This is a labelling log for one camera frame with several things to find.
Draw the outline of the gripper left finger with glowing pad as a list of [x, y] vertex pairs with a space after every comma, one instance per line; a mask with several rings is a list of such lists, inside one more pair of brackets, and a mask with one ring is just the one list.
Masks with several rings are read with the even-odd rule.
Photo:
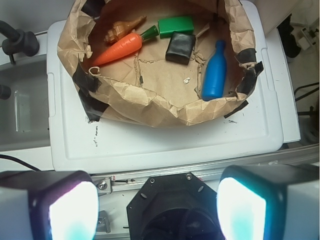
[[2, 240], [92, 240], [98, 216], [98, 190], [85, 171], [0, 174]]

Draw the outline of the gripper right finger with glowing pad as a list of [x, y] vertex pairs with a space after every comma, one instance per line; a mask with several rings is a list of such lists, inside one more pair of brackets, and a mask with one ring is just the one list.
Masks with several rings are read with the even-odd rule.
[[219, 181], [216, 208], [227, 240], [318, 240], [320, 168], [230, 165]]

